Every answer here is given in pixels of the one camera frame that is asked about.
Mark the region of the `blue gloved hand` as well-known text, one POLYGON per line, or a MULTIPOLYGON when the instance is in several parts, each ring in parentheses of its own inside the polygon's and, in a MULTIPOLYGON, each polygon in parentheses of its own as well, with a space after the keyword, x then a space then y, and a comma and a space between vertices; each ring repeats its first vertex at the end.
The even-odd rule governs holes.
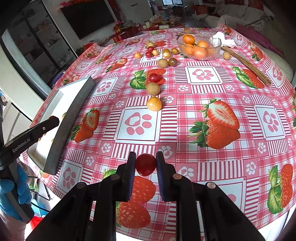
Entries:
POLYGON ((24 169, 16 161, 1 171, 1 211, 25 224, 34 216, 27 178, 24 169))

